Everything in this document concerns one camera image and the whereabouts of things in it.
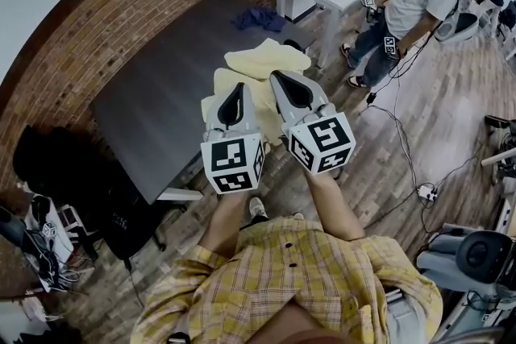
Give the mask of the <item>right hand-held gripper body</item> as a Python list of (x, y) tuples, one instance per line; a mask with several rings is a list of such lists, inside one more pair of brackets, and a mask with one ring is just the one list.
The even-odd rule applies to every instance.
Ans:
[(356, 147), (346, 115), (332, 104), (311, 110), (282, 106), (287, 151), (312, 175), (344, 166)]

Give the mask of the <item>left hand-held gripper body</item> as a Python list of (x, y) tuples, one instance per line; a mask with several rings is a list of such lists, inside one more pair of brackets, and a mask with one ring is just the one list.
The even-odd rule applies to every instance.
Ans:
[(218, 195), (257, 189), (264, 164), (264, 136), (259, 129), (205, 132), (202, 160), (208, 181)]

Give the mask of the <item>yellow clothes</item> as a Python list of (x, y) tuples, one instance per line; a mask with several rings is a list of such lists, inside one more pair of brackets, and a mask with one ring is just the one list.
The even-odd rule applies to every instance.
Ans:
[(228, 52), (224, 59), (226, 66), (217, 68), (214, 72), (214, 95), (201, 100), (202, 117), (207, 117), (208, 109), (215, 98), (243, 82), (251, 90), (256, 121), (265, 140), (274, 147), (281, 145), (282, 121), (277, 113), (269, 76), (275, 70), (302, 75), (311, 66), (311, 59), (303, 52), (289, 45), (281, 45), (270, 38), (256, 48)]

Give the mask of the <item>person's right forearm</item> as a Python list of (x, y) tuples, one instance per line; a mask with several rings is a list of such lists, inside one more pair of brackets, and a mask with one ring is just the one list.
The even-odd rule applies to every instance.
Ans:
[(349, 204), (335, 179), (324, 172), (312, 175), (304, 171), (310, 194), (323, 230), (343, 241), (353, 241), (365, 237), (363, 226)]

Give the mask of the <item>person's left forearm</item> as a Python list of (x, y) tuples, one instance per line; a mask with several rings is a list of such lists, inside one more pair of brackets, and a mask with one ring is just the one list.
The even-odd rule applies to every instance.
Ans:
[(249, 193), (223, 195), (198, 245), (224, 258), (235, 254), (239, 228)]

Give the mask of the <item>person's left shoe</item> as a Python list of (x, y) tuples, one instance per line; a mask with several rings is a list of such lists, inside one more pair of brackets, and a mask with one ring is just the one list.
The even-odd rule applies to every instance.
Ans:
[(259, 197), (253, 197), (249, 201), (249, 213), (251, 216), (251, 224), (266, 222), (269, 220), (265, 211), (264, 204)]

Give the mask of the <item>dark grey table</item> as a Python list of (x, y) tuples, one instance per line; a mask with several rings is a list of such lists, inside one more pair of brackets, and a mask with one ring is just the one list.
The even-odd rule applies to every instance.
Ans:
[(228, 52), (267, 38), (307, 49), (306, 29), (238, 30), (232, 20), (248, 0), (201, 0), (145, 44), (108, 81), (90, 108), (102, 137), (144, 200), (151, 204), (198, 157), (205, 123), (201, 100), (214, 92), (214, 71)]

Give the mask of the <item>white power strip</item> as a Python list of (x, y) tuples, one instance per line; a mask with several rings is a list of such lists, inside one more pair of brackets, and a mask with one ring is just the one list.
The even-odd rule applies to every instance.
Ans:
[(421, 200), (433, 203), (437, 198), (438, 189), (432, 183), (425, 183), (418, 186), (417, 194)]

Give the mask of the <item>yellow plaid shirt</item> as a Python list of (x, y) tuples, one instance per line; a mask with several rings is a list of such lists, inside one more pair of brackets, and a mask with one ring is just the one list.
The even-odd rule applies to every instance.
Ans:
[(181, 320), (201, 344), (241, 344), (289, 302), (359, 344), (388, 344), (388, 288), (422, 308), (431, 339), (443, 302), (396, 240), (346, 242), (316, 222), (276, 218), (243, 230), (233, 257), (202, 246), (180, 257), (152, 290), (131, 344), (165, 344)]

